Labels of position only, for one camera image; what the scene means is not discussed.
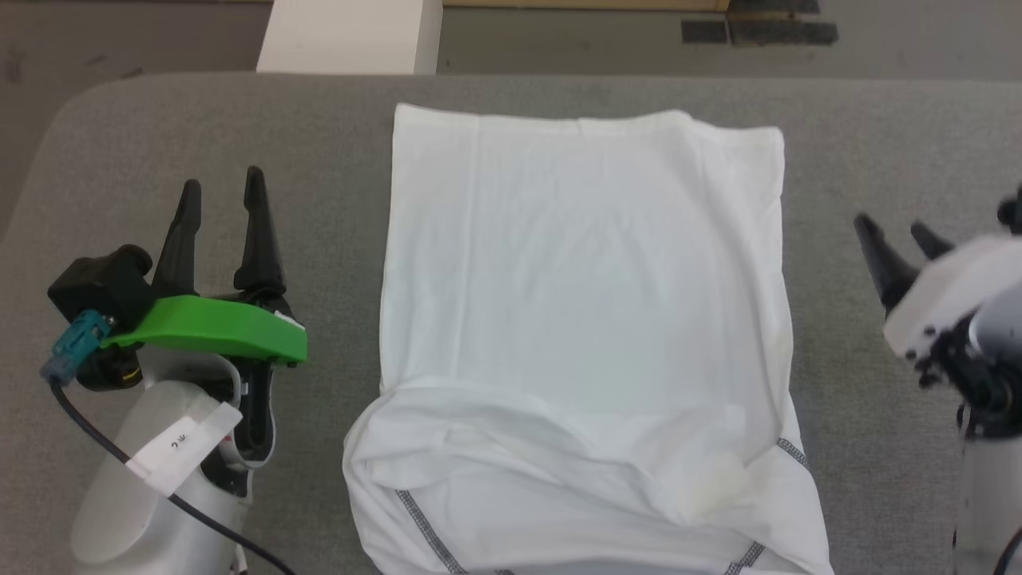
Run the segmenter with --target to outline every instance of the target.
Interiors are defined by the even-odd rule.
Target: green bracket
[[[132,344],[282,364],[309,360],[309,336],[301,328],[252,305],[198,296],[156,300],[137,330],[109,337],[101,347]]]

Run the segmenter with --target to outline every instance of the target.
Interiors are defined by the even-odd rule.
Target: white t-shirt
[[[381,396],[343,458],[376,566],[833,573],[783,177],[775,128],[400,105]]]

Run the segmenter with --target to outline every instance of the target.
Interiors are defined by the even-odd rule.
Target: gray stitching
[[[759,556],[762,555],[763,549],[765,548],[766,547],[762,546],[760,543],[752,543],[749,550],[745,552],[745,557],[743,557],[742,561],[738,563],[741,563],[743,567],[752,567],[752,564],[759,559]]]
[[[398,498],[401,499],[402,504],[405,504],[405,509],[408,510],[409,515],[412,516],[412,520],[415,521],[415,526],[419,528],[422,536],[426,538],[426,542],[429,543],[429,546],[436,554],[440,562],[444,563],[444,566],[448,568],[448,571],[456,575],[467,574],[468,571],[461,568],[461,565],[458,564],[458,561],[448,550],[444,541],[440,541],[440,538],[436,536],[436,532],[433,531],[432,526],[426,520],[426,516],[422,515],[419,505],[412,498],[412,494],[402,489],[397,490],[397,493]]]
[[[765,548],[760,543],[753,542],[752,546],[749,547],[749,550],[745,552],[741,560],[728,566],[728,570],[724,572],[724,575],[738,575],[742,572],[742,569],[752,567],[752,564],[759,559],[759,556],[762,555]]]
[[[809,461],[805,459],[805,453],[799,451],[799,449],[795,447],[794,443],[782,437],[777,440],[777,446],[787,451],[788,454],[794,458],[796,462],[802,464],[803,468],[809,469]]]

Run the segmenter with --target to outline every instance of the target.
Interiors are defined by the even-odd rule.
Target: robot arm
[[[884,240],[869,215],[854,226],[877,295],[883,334],[911,362],[923,389],[955,387],[963,440],[959,517],[953,540],[961,575],[1022,573],[1022,190],[998,217],[1012,235],[955,246],[924,224],[912,234],[930,259],[921,270]]]
[[[258,167],[249,167],[245,185],[238,293],[195,292],[200,194],[198,182],[185,184],[151,284],[144,276],[152,259],[126,245],[76,259],[48,291],[72,326],[41,374],[64,411],[109,452],[72,531],[78,573],[240,573],[242,547],[293,573],[238,531],[251,505],[251,473],[273,454],[274,371],[305,362],[308,337],[284,299]],[[114,442],[67,400],[72,378],[91,391],[144,384]],[[181,465],[161,464],[172,461]]]

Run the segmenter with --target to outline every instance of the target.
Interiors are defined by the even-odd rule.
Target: gray cushioned surface
[[[955,394],[919,391],[888,353],[851,218],[908,249],[922,217],[951,238],[996,228],[1022,178],[1022,87],[637,78],[186,75],[71,102],[46,136],[0,245],[0,562],[60,573],[101,458],[37,375],[63,329],[46,287],[76,256],[135,242],[154,255],[185,179],[203,186],[196,276],[230,289],[245,167],[267,175],[288,297],[312,361],[280,375],[280,438],[245,532],[299,573],[371,573],[340,473],[341,441],[376,396],[378,305],[394,104],[540,116],[678,107],[784,131],[791,390],[839,573],[938,573],[954,529]],[[136,391],[72,394],[114,433]],[[252,560],[254,573],[270,569]]]

